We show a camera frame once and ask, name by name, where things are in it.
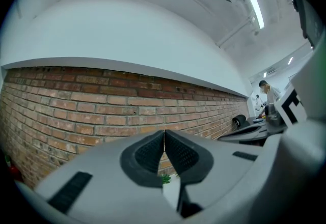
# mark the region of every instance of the person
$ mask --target person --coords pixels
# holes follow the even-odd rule
[[[278,96],[281,93],[281,91],[278,88],[272,87],[265,80],[262,80],[261,82],[259,82],[259,87],[260,87],[260,92],[265,93],[267,95],[266,105],[271,104],[271,103],[275,103]],[[259,115],[259,118],[262,117],[264,112],[265,112],[265,110],[263,110],[261,112],[261,114]]]
[[[259,97],[259,95],[256,95],[256,105],[261,105],[263,103],[263,101],[261,101],[261,98]]]

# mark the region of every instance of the ceiling light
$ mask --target ceiling light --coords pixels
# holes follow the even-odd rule
[[[258,1],[257,0],[250,0],[250,1],[254,7],[254,10],[255,10],[255,13],[256,13],[256,16],[258,19],[259,27],[260,27],[260,29],[262,29],[265,27],[265,24],[264,24],[264,20],[263,20],[263,15],[261,14],[261,11],[260,11]]]
[[[291,57],[289,63],[287,63],[288,65],[290,65],[290,63],[291,63],[291,61],[292,61],[292,58],[293,58],[293,57]]]

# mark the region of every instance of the green object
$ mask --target green object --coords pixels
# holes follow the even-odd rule
[[[161,178],[162,178],[163,184],[170,183],[171,177],[169,175],[164,174],[164,175],[161,176]]]
[[[9,155],[5,155],[5,160],[6,160],[7,166],[10,167],[11,166],[10,156]]]

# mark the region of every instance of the white shirt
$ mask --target white shirt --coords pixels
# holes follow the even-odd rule
[[[276,99],[278,98],[280,93],[281,93],[281,91],[278,88],[274,88],[274,87],[270,86],[269,91],[267,92],[267,103],[266,104],[275,103]]]

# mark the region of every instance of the man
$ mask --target man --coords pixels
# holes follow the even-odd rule
[[[278,88],[272,87],[271,85],[267,84],[267,82],[265,80],[262,80],[261,82],[259,82],[259,87],[260,87],[260,92],[265,93],[267,95],[266,105],[275,103],[276,99],[278,98],[278,96],[281,93],[281,91]],[[264,112],[265,112],[265,110],[263,110],[263,112],[261,112],[261,114],[259,115],[260,118],[262,117]]]

